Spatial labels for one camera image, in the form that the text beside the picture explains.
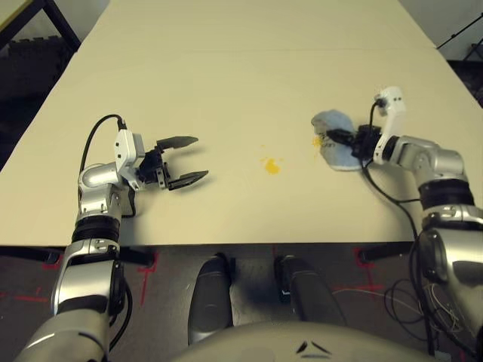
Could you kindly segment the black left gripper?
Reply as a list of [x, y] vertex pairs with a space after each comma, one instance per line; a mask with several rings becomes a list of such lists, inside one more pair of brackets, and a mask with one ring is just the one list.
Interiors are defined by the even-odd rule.
[[192, 185], [208, 175], [208, 170], [195, 171], [168, 180], [167, 164], [163, 161], [164, 150], [180, 149], [198, 142], [197, 137], [175, 136], [156, 141], [156, 146], [148, 151], [137, 169], [137, 177], [144, 186], [157, 184], [161, 189], [176, 190]]

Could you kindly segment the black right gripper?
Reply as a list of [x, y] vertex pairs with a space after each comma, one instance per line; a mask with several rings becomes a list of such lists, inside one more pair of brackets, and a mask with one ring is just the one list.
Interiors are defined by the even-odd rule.
[[381, 127], [363, 124], [356, 133], [344, 129], [326, 131], [327, 137], [336, 143], [352, 147], [352, 156], [357, 159], [372, 159], [381, 137]]

